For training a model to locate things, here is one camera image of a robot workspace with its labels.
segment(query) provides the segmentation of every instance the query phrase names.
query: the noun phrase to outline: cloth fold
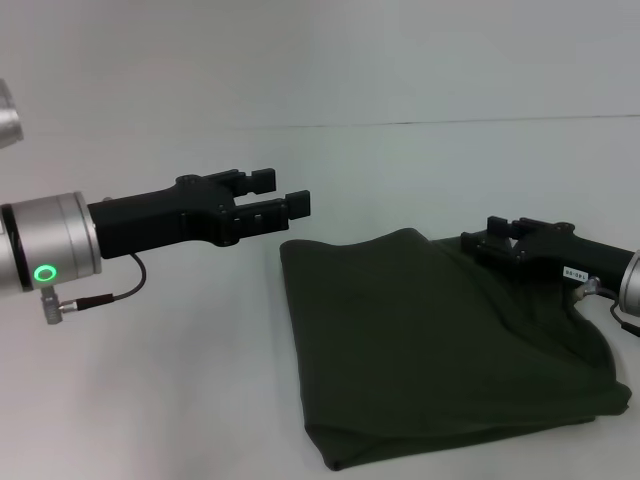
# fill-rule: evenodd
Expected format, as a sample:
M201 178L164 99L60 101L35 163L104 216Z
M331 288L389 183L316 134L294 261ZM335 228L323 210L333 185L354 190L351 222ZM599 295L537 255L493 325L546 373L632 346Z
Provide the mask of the cloth fold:
M305 429L332 470L619 415L600 332L562 282L519 284L404 229L281 259Z

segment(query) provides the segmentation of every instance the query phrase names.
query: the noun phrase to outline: label sticker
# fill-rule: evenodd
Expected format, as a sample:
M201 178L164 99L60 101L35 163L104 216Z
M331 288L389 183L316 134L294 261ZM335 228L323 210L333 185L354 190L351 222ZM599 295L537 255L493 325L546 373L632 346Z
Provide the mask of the label sticker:
M589 274L576 270L575 268L564 267L563 277L570 278L571 280L578 280L579 282L586 282L589 280Z

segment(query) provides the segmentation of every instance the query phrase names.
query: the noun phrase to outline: white wall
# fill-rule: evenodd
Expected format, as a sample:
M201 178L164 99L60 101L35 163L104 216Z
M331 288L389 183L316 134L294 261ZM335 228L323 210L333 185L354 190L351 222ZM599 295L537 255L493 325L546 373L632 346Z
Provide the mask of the white wall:
M635 479L635 398L621 417L338 474L302 429L284 240L437 238L501 215L640 246L640 120L567 118L640 114L637 2L481 3L1 1L0 77L27 136L0 153L3 202L275 167L280 194L312 191L313 216L144 253L140 294L57 327L36 293L3 301L0 478ZM376 125L399 122L419 124ZM136 275L117 259L59 290ZM583 311L637 389L637 339L605 301Z

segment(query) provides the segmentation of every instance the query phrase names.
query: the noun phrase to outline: green led ring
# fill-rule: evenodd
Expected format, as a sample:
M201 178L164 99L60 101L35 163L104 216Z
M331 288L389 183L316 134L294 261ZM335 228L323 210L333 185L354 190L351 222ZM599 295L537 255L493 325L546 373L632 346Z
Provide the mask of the green led ring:
M43 278L42 274L48 272L49 276ZM35 278L39 282L50 282L58 275L58 270L53 265L40 265L36 268L36 271L33 272L33 278Z

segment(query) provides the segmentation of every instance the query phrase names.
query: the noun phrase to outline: fabric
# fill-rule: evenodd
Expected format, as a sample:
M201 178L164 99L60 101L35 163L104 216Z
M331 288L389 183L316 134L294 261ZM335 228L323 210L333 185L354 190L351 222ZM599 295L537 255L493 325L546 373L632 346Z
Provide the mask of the fabric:
M627 408L605 339L560 282L517 284L412 229L291 241L281 258L305 429L332 470Z

